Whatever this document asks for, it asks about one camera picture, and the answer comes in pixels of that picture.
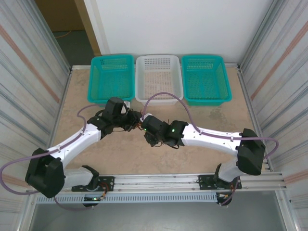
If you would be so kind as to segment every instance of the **white wall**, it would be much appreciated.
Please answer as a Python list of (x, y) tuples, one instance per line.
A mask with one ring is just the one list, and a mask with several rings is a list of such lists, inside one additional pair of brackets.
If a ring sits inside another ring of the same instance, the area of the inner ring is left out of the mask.
[(85, 0), (102, 54), (211, 53), (240, 62), (272, 0)]

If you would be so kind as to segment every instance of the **wooden door frame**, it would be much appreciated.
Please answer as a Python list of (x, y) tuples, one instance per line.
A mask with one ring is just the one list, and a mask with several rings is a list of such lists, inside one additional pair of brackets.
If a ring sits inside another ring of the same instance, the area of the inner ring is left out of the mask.
[(75, 4), (77, 6), (79, 15), (81, 17), (83, 26), (85, 27), (88, 39), (90, 41), (91, 47), (93, 49), (94, 55), (95, 56), (101, 56), (101, 51), (100, 47), (97, 43), (96, 36), (92, 27), (92, 23), (90, 21), (88, 11), (85, 5), (84, 0), (75, 0)]

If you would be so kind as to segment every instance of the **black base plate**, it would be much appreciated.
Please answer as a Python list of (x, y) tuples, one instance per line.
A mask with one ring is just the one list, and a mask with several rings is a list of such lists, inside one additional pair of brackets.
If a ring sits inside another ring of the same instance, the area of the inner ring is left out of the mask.
[[(220, 188), (218, 187), (214, 180), (214, 174), (211, 174), (211, 175), (199, 175), (198, 176), (198, 181), (197, 183), (199, 183), (199, 186), (200, 186), (200, 190), (221, 190), (221, 189), (231, 189), (231, 184), (230, 184), (230, 187), (229, 188)], [(235, 186), (236, 184), (236, 179), (235, 178), (233, 181), (232, 181), (232, 185)], [(242, 183), (241, 183), (241, 179), (239, 178), (239, 183), (237, 184), (237, 188), (236, 189), (241, 189), (242, 188)]]
[[(108, 191), (112, 192), (114, 190), (115, 185), (115, 177), (99, 177), (99, 182), (104, 182), (108, 185)], [(72, 187), (72, 192), (104, 192), (106, 191), (101, 185), (97, 186), (95, 190), (88, 190), (87, 186), (78, 185)]]

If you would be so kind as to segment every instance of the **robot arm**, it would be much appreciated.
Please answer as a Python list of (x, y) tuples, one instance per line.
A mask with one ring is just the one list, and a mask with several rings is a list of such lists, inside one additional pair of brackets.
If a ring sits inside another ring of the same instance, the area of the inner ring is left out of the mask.
[(85, 129), (64, 142), (49, 148), (37, 149), (33, 155), (46, 152), (54, 152), (51, 155), (32, 159), (26, 174), (26, 182), (36, 188), (46, 197), (54, 197), (63, 188), (83, 185), (89, 190), (95, 190), (98, 186), (99, 173), (89, 166), (79, 169), (67, 169), (65, 167), (79, 153), (88, 146), (98, 142), (110, 134), (114, 128), (123, 128), (124, 131), (135, 129), (141, 122), (145, 131), (145, 139), (151, 145), (163, 143), (171, 148), (180, 146), (201, 146), (231, 154), (234, 158), (218, 165), (214, 181), (221, 188), (228, 188), (230, 182), (237, 176), (247, 173), (260, 175), (263, 163), (265, 146), (261, 141), (239, 141), (232, 137), (256, 137), (250, 129), (244, 129), (242, 133), (213, 131), (199, 128), (214, 135), (229, 136), (230, 140), (201, 135), (192, 124), (184, 121), (173, 121), (171, 124), (162, 122), (151, 114), (141, 119), (141, 113), (129, 108), (129, 103), (118, 98), (111, 98), (104, 110), (99, 111), (87, 122)]

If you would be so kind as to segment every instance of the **orange stripe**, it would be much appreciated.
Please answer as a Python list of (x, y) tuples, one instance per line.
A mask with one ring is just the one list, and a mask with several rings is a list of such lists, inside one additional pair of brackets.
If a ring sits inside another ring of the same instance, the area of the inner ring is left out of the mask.
[(275, 71), (278, 69), (280, 64), (284, 61), (284, 59), (288, 56), (288, 54), (294, 49), (294, 47), (299, 43), (299, 41), (303, 38), (303, 36), (308, 31), (308, 21), (305, 23), (305, 25), (300, 29), (298, 34), (294, 37), (288, 48), (285, 50), (285, 52), (282, 54), (280, 59), (277, 61), (277, 63), (272, 67), (270, 72), (265, 76), (264, 80), (262, 80), (261, 84), (258, 86), (256, 91), (251, 95), (251, 100), (254, 100), (256, 95), (259, 93), (259, 91), (262, 89), (262, 87), (266, 84), (266, 82), (269, 80), (269, 78), (275, 73)]
[(3, 178), (3, 180), (4, 180), (6, 183), (14, 184), (14, 185), (18, 185), (18, 186), (22, 186), (22, 187), (26, 187), (26, 188), (29, 187), (29, 185), (28, 185), (25, 181), (20, 180), (20, 179), (17, 179), (17, 178), (12, 177), (12, 176), (3, 174), (3, 175), (2, 175), (2, 178)]
[(4, 38), (4, 40), (10, 45), (10, 47), (16, 52), (19, 58), (25, 63), (28, 69), (38, 78), (40, 83), (44, 86), (46, 91), (53, 97), (56, 102), (60, 102), (58, 96), (53, 92), (53, 90), (48, 86), (48, 84), (44, 81), (43, 77), (39, 74), (39, 72), (35, 69), (32, 63), (28, 60), (25, 54), (18, 48), (16, 43), (12, 40), (9, 34), (4, 30), (4, 28), (0, 25), (0, 34)]
[(288, 176), (284, 178), (284, 182), (286, 184), (290, 184), (290, 183), (295, 183), (297, 181), (305, 180), (305, 179), (308, 179), (308, 170), (304, 170), (294, 175)]

